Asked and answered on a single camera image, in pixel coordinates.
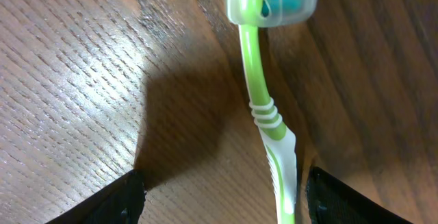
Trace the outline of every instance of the wooden table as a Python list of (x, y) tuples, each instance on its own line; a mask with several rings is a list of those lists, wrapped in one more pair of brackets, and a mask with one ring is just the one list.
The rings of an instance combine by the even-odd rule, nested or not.
[[(438, 212), (437, 0), (319, 0), (261, 30), (311, 163), (414, 223)], [(276, 223), (223, 0), (0, 0), (0, 219), (43, 223), (134, 167), (143, 223)]]

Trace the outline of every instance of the black object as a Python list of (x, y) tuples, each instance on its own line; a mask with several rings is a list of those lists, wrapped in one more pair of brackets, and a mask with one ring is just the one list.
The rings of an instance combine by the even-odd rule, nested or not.
[(132, 170), (47, 224), (136, 224), (145, 196), (143, 176)]
[(311, 168), (306, 192), (312, 224), (410, 223), (319, 167)]

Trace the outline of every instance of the wood grain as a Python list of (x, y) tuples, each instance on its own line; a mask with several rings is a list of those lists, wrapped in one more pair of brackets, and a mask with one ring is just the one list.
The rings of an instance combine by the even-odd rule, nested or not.
[[(319, 0), (260, 32), (309, 166), (414, 223), (438, 213), (436, 0)], [(143, 223), (276, 223), (223, 0), (0, 0), (0, 215), (44, 223), (130, 169)]]

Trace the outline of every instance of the white rubber grip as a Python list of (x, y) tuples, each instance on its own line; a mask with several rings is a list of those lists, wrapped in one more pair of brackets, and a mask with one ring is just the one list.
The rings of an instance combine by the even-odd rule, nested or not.
[[(281, 140), (271, 139), (261, 129), (259, 129), (259, 132), (270, 162), (272, 181), (275, 189), (277, 219), (279, 220), (279, 223), (281, 223), (281, 212), (284, 211), (286, 214), (293, 214), (295, 208), (297, 187), (295, 155), (296, 138), (294, 133), (289, 129), (287, 129), (285, 137)], [(272, 158), (268, 148), (274, 154), (275, 158)], [(280, 173), (277, 171), (275, 161), (278, 164)], [(284, 199), (281, 199), (279, 177), (281, 177), (283, 181)], [(284, 201), (283, 209), (281, 209), (282, 200)]]

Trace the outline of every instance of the green toothbrush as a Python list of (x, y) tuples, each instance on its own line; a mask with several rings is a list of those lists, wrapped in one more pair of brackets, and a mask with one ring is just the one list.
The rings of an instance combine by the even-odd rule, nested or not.
[(258, 27), (303, 21), (315, 10), (316, 0), (226, 0), (226, 5), (230, 21), (239, 25), (249, 105), (271, 168), (277, 221), (279, 224), (295, 223), (296, 138), (284, 124), (266, 87)]

